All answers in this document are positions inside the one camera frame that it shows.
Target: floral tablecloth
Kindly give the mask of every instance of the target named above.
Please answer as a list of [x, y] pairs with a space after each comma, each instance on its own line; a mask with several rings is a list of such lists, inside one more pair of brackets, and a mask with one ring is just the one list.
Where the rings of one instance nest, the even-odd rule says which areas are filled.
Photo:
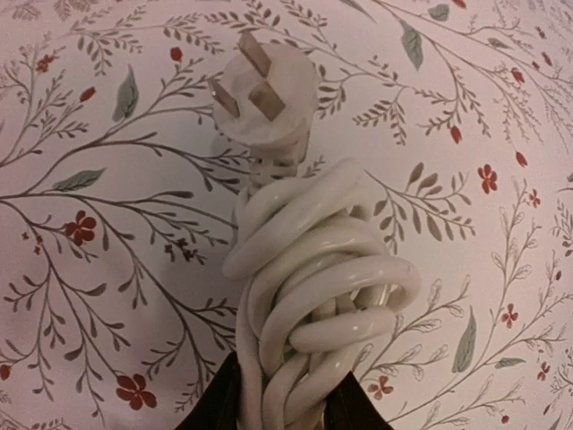
[[355, 369], [382, 415], [573, 428], [568, 0], [1, 0], [0, 428], [174, 428], [234, 348], [244, 30], [322, 78], [300, 175], [357, 158], [423, 275]]

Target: flat metal pin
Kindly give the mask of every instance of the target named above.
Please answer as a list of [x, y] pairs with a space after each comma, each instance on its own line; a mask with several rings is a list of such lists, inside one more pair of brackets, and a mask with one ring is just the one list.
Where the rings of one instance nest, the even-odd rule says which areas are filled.
[[231, 116], [238, 118], [241, 113], [239, 112], [239, 104], [236, 100], [218, 83], [217, 80], [211, 78], [207, 81], [211, 97], [217, 101]]
[[269, 121], [274, 121], [286, 107], [283, 100], [266, 81], [259, 83], [252, 89], [249, 100]]
[[263, 78], [269, 75], [270, 58], [249, 31], [245, 31], [239, 39], [239, 50]]

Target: small red flower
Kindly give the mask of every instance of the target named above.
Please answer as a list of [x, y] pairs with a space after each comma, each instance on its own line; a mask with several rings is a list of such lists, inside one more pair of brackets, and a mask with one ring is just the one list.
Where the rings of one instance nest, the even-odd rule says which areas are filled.
[[545, 31], [541, 30], [540, 27], [535, 27], [535, 29], [537, 30], [537, 34], [539, 34], [539, 37], [541, 39], [545, 39]]
[[381, 376], [379, 378], [379, 383], [372, 383], [368, 386], [368, 392], [374, 393], [374, 398], [376, 400], [381, 400], [384, 394], [388, 395], [394, 391], [394, 387], [387, 387], [388, 376]]
[[88, 101], [95, 93], [96, 89], [94, 87], [89, 87], [80, 95], [80, 102], [83, 103], [84, 101]]
[[84, 242], [91, 242], [95, 238], [92, 231], [96, 227], [96, 221], [92, 217], [86, 218], [85, 211], [78, 211], [75, 216], [75, 222], [69, 222], [65, 225], [65, 235], [71, 237], [77, 246]]
[[133, 410], [140, 410], [143, 404], [152, 409], [158, 405], [155, 394], [145, 391], [147, 383], [140, 374], [135, 374], [133, 378], [122, 375], [117, 376], [117, 385], [119, 385], [119, 388], [115, 390], [117, 397], [121, 400], [129, 401], [129, 406]]
[[454, 140], [455, 143], [460, 143], [462, 140], [462, 132], [459, 131], [455, 125], [449, 129], [451, 133], [451, 138]]
[[537, 206], [541, 204], [541, 200], [537, 197], [537, 190], [534, 189], [533, 192], [529, 194], [529, 201], [534, 205], [534, 208], [537, 208]]
[[47, 72], [49, 64], [52, 63], [55, 59], [56, 59], [55, 56], [49, 56], [48, 54], [44, 55], [44, 58], [42, 58], [36, 63], [36, 72], [39, 73]]
[[183, 58], [183, 52], [181, 52], [181, 48], [179, 47], [172, 47], [171, 48], [171, 59], [178, 63], [181, 63], [181, 59]]
[[522, 168], [527, 166], [526, 157], [521, 152], [516, 152], [516, 160], [517, 163], [519, 163], [519, 166], [521, 166]]
[[10, 372], [12, 368], [9, 365], [0, 365], [0, 379], [5, 381], [10, 377]]
[[549, 58], [549, 56], [547, 54], [545, 54], [544, 52], [542, 53], [542, 57], [543, 60], [545, 60], [545, 63], [547, 63], [547, 65], [553, 65], [552, 60]]
[[498, 180], [498, 174], [492, 170], [492, 166], [486, 164], [482, 168], [478, 168], [477, 174], [483, 179], [482, 188], [486, 194], [489, 194], [490, 191], [497, 191], [498, 185], [496, 181]]
[[513, 74], [513, 79], [515, 79], [517, 82], [526, 83], [526, 80], [523, 79], [523, 74], [516, 67], [511, 69], [511, 74]]
[[513, 312], [513, 303], [508, 305], [508, 311], [501, 316], [501, 322], [506, 323], [508, 329], [511, 328], [514, 321], [517, 321], [519, 314], [517, 312]]
[[547, 378], [547, 374], [551, 369], [552, 367], [548, 365], [546, 361], [543, 361], [541, 363], [541, 372], [537, 374], [537, 381], [545, 381], [545, 379]]

